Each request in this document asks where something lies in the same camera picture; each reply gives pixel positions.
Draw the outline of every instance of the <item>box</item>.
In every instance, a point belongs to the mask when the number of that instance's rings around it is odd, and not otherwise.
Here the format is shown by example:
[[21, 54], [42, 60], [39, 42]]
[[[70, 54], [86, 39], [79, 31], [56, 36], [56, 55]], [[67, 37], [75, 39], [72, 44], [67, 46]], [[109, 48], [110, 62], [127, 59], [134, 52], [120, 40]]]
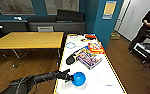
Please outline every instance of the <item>box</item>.
[[111, 33], [111, 39], [119, 39], [120, 35], [118, 33]]

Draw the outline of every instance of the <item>paper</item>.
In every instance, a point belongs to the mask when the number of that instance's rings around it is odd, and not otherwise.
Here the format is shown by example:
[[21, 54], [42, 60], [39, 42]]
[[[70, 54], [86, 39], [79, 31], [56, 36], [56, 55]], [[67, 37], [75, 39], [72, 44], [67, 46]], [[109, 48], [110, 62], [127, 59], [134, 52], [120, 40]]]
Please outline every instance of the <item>paper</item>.
[[111, 19], [113, 12], [115, 10], [117, 1], [107, 1], [103, 13], [103, 18], [102, 19]]

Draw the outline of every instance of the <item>tabletop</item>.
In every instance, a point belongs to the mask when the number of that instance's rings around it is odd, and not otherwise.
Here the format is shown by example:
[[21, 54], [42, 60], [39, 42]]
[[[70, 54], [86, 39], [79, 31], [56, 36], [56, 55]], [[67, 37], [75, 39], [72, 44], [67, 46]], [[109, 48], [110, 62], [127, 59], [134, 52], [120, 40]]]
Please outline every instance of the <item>tabletop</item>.
[[0, 49], [61, 48], [63, 32], [11, 32], [0, 39]]

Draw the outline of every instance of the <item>table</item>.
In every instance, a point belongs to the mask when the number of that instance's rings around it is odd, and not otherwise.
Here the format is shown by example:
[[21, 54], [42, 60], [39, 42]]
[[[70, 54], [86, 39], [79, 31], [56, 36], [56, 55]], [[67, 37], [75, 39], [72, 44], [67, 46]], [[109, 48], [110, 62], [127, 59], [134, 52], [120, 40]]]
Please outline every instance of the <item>table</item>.
[[[102, 58], [102, 62], [91, 70], [84, 66], [80, 61], [77, 61], [73, 65], [66, 64], [66, 59], [74, 51], [88, 45], [89, 42], [98, 42], [97, 40], [82, 42], [81, 39], [85, 39], [85, 37], [67, 37], [59, 70], [64, 71], [70, 69], [70, 75], [73, 75], [76, 72], [83, 72], [86, 76], [86, 82], [82, 86], [77, 87], [71, 82], [65, 83], [64, 80], [57, 79], [54, 94], [127, 94], [106, 54], [97, 54]], [[70, 42], [75, 45], [67, 47], [67, 44]]]
[[60, 57], [62, 38], [63, 32], [11, 32], [0, 38], [0, 49], [12, 49], [20, 58], [15, 49], [57, 48]]

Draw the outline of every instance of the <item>orange object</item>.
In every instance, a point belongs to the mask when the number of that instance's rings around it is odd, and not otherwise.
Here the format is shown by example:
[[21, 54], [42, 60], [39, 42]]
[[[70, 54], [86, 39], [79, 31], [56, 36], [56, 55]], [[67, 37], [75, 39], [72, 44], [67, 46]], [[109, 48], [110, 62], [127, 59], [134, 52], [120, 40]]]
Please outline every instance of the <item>orange object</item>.
[[95, 53], [95, 54], [104, 54], [105, 50], [102, 47], [101, 42], [98, 43], [88, 43], [88, 48], [91, 52]]
[[86, 35], [85, 37], [86, 37], [86, 38], [96, 38], [95, 35]]

